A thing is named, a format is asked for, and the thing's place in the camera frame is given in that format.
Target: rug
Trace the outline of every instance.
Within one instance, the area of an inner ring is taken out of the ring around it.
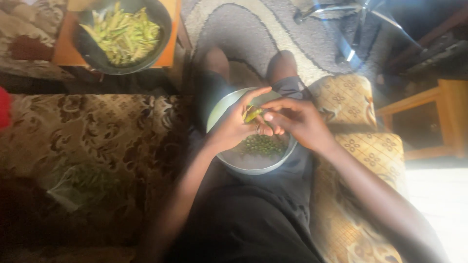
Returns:
[[[320,3],[336,3],[321,0]],[[364,37],[357,50],[361,67],[335,62],[335,42],[342,35],[350,43],[358,16],[340,11],[309,17],[297,25],[296,10],[318,3],[311,0],[184,0],[182,16],[194,51],[192,67],[199,65],[205,50],[219,46],[231,65],[231,82],[251,87],[265,85],[268,62],[279,50],[291,51],[298,64],[303,88],[338,74],[357,73],[374,83],[390,51],[388,27],[368,15]]]

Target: hand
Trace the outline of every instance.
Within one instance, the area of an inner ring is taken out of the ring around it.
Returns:
[[[273,130],[265,123],[244,123],[242,114],[249,102],[261,95],[271,91],[271,87],[258,88],[246,92],[236,103],[231,105],[215,126],[207,134],[205,146],[213,149],[218,154],[238,145],[247,136],[253,134],[264,134],[273,136]]]
[[[312,102],[282,97],[262,108],[270,109],[263,116],[266,121],[284,128],[304,147],[324,153],[336,144]]]

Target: person's left hand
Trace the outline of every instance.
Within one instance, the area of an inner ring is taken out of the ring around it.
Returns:
[[[212,148],[216,154],[238,145],[247,136],[264,134],[273,136],[273,130],[265,123],[244,123],[242,114],[249,102],[271,91],[271,87],[258,88],[246,92],[236,103],[231,105],[215,126],[207,134],[205,146]]]

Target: orange table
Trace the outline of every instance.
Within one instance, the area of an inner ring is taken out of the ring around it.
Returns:
[[[63,19],[62,28],[60,30],[59,37],[55,44],[54,55],[52,58],[52,63],[58,66],[87,66],[85,60],[81,57],[80,53],[76,50],[73,45],[73,31],[77,25],[77,14],[73,11],[77,8],[71,6],[71,1],[67,8],[67,13]],[[76,4],[82,3],[83,0],[75,0]],[[169,15],[172,18],[172,32],[169,42],[161,53],[161,56],[152,66],[152,68],[161,68],[161,67],[172,67],[174,62],[174,51],[176,48],[177,33],[179,32],[184,34],[182,38],[187,38],[183,22],[180,19],[180,10],[182,6],[182,0],[160,0],[160,2],[166,7],[169,12]]]

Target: metal bowl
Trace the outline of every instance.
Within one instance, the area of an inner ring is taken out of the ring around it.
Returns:
[[[92,10],[96,10],[99,14],[105,13],[113,10],[115,3],[116,0],[97,1],[86,11],[79,12],[79,23],[94,25]],[[154,65],[169,42],[172,31],[172,20],[164,5],[158,0],[120,0],[120,8],[126,13],[136,13],[143,7],[146,7],[148,19],[158,24],[161,28],[159,42],[146,58],[126,67],[116,67],[109,62],[104,51],[97,45],[86,30],[80,25],[76,25],[73,42],[86,63],[94,69],[110,75],[129,74],[147,69]]]
[[[249,90],[253,90],[253,89],[256,89],[256,88],[244,88],[244,89],[241,89],[241,90],[237,90],[237,91],[234,91],[234,92],[226,95],[224,98],[222,98],[216,104],[216,106],[214,106],[213,110],[211,111],[210,116],[208,117],[208,122],[206,124],[206,131],[208,132],[209,130],[211,130],[211,128],[216,124],[216,122],[224,114],[224,112],[227,110],[227,108],[229,106],[236,103],[236,101],[242,95],[244,95],[244,93],[246,93]],[[261,106],[264,103],[266,103],[268,101],[271,101],[271,100],[274,100],[274,99],[277,99],[279,97],[281,97],[281,95],[279,93],[274,92],[274,91],[270,91],[270,92],[268,92],[266,94],[262,94],[262,95],[260,95],[260,96],[258,96],[256,98],[254,98],[252,100],[251,104],[254,105],[254,106]],[[283,155],[283,157],[278,162],[276,162],[275,164],[270,165],[268,167],[260,168],[260,169],[244,169],[244,168],[235,166],[235,165],[229,163],[223,157],[222,153],[219,153],[217,155],[217,157],[223,163],[225,163],[229,168],[231,168],[232,170],[234,170],[236,172],[246,174],[246,175],[262,175],[262,174],[271,172],[274,169],[281,166],[286,161],[286,159],[291,155],[291,153],[293,152],[296,145],[297,145],[296,139],[293,136],[289,136],[288,148],[286,149],[286,152]]]

